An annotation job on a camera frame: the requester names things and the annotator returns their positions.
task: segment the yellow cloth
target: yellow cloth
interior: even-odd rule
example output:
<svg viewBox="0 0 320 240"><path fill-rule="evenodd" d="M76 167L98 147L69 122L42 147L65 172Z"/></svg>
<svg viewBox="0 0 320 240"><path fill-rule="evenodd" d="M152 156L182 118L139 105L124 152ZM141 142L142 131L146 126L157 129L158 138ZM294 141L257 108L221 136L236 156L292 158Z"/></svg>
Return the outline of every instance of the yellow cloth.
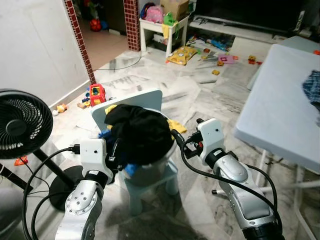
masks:
<svg viewBox="0 0 320 240"><path fill-rule="evenodd" d="M109 106L108 108L106 108L106 109L104 110L104 111L105 111L105 115L107 115L108 113L110 113L111 110L113 110L116 106L117 106L117 105L111 105L111 106ZM106 128L109 129L109 130L111 130L111 129L112 129L112 125L107 124L107 125L106 125Z"/></svg>
<svg viewBox="0 0 320 240"><path fill-rule="evenodd" d="M185 126L181 125L179 122L177 122L176 120L172 120L172 119L168 119L167 120L168 124L169 124L169 128L170 130L175 129L177 130L180 134L183 134L187 131L187 129L185 128Z"/></svg>
<svg viewBox="0 0 320 240"><path fill-rule="evenodd" d="M172 28L174 28L177 25L177 21L173 24ZM169 25L166 25L162 23L162 33L163 33L163 38L168 39L169 38Z"/></svg>
<svg viewBox="0 0 320 240"><path fill-rule="evenodd" d="M170 53L166 59L176 64L186 65L188 60L196 53L197 50L194 47L182 46L173 53Z"/></svg>

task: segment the brick pillar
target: brick pillar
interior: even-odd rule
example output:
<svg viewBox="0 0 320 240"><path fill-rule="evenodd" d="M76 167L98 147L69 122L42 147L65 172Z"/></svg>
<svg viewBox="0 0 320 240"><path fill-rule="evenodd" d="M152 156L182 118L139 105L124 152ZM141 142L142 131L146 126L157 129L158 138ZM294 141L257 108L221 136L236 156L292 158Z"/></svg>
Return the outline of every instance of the brick pillar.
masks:
<svg viewBox="0 0 320 240"><path fill-rule="evenodd" d="M90 79L90 83L95 84L96 78L95 78L94 71L92 69L92 66L91 66L91 63L89 60L89 56L88 56L87 49L85 46L84 38L82 37L82 33L81 33L78 19L77 19L76 13L75 13L74 5L72 3L72 0L64 0L64 4L65 4L66 11L68 13L68 16L69 16L70 23L72 25L72 29L73 29L74 36L76 38L76 42L78 43L78 47L80 49L81 56L82 56L82 59L85 64L86 71L87 71L89 79Z"/></svg>
<svg viewBox="0 0 320 240"><path fill-rule="evenodd" d="M140 51L140 24L138 0L123 0L128 48Z"/></svg>

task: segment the white wall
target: white wall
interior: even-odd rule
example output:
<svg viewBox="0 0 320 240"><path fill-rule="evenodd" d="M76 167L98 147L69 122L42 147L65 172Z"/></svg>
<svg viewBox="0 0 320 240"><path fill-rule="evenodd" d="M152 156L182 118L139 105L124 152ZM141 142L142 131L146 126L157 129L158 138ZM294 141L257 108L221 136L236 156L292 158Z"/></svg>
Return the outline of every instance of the white wall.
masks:
<svg viewBox="0 0 320 240"><path fill-rule="evenodd" d="M63 0L2 0L0 88L48 105L88 81Z"/></svg>

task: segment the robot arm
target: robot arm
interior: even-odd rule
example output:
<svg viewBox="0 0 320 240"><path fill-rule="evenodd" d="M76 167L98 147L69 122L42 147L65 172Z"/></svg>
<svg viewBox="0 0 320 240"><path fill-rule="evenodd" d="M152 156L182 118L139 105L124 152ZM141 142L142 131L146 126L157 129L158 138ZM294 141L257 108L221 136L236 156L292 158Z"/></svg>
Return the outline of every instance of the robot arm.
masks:
<svg viewBox="0 0 320 240"><path fill-rule="evenodd" d="M102 211L102 198L106 184L114 178L106 165L106 141L84 139L80 142L82 175L84 180L76 186L65 202L64 217L55 240L93 240L95 225Z"/></svg>
<svg viewBox="0 0 320 240"><path fill-rule="evenodd" d="M264 196L254 183L251 170L239 162L233 152L225 152L221 123L214 118L207 121L197 119L197 123L197 132L186 142L177 131L171 132L179 147L183 147L181 151L186 158L198 155L204 165L212 168L215 176L248 187ZM195 150L190 150L187 143L193 143ZM219 180L219 185L229 198L230 207L246 239L284 240L275 214L265 201L223 180Z"/></svg>

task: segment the white folding table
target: white folding table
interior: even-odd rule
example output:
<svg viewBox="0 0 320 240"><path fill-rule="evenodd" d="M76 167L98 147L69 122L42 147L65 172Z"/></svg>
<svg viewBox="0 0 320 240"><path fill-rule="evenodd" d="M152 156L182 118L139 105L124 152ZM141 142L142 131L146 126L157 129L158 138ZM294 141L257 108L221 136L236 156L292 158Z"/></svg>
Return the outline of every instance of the white folding table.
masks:
<svg viewBox="0 0 320 240"><path fill-rule="evenodd" d="M264 149L259 168L267 151L298 165L296 184L291 186L296 189L294 210L310 239L315 240L298 201L301 188L320 187L320 180L302 182L305 168L320 173L319 112L302 88L312 70L320 71L319 55L274 44L236 123L234 136Z"/></svg>

